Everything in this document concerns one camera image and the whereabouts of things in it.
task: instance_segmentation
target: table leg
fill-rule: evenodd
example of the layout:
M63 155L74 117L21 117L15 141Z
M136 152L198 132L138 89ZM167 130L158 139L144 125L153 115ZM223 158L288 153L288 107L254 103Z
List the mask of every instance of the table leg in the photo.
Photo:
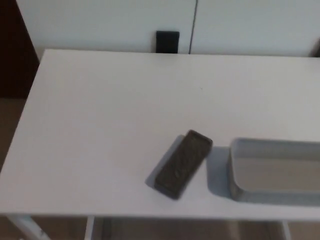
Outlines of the table leg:
M284 240L291 240L290 227L287 221L283 221L282 223L282 233Z
M50 240L48 235L36 224L30 216L7 215L12 222L30 240Z
M89 216L86 221L84 240L106 240L106 221L102 217Z

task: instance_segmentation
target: table top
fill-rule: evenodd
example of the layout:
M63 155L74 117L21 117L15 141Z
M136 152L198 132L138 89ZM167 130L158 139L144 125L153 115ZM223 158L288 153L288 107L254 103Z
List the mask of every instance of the table top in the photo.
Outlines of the table top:
M236 137L320 141L320 59L47 50L0 174L0 213L320 220L238 203ZM214 148L178 201L151 188L189 129Z

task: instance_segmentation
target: metal tray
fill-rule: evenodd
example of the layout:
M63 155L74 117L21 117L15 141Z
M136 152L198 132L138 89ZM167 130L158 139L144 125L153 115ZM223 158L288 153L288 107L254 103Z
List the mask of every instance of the metal tray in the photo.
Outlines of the metal tray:
M320 143L237 138L228 178L236 201L320 206Z

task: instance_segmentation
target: cabinet door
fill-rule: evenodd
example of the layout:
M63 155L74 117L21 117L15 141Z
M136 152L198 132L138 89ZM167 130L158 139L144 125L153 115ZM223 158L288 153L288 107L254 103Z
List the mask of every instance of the cabinet door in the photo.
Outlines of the cabinet door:
M320 38L317 0L198 0L193 54L308 56Z
M196 0L18 0L36 49L153 52L155 31L189 51Z
M15 0L0 0L0 98L26 98L39 60Z

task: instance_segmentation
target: black electrical outlet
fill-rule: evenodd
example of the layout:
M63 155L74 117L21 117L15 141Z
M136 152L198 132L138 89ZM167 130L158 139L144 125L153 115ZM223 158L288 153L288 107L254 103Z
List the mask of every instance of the black electrical outlet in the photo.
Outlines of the black electrical outlet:
M179 37L178 31L157 31L155 52L157 54L177 54Z

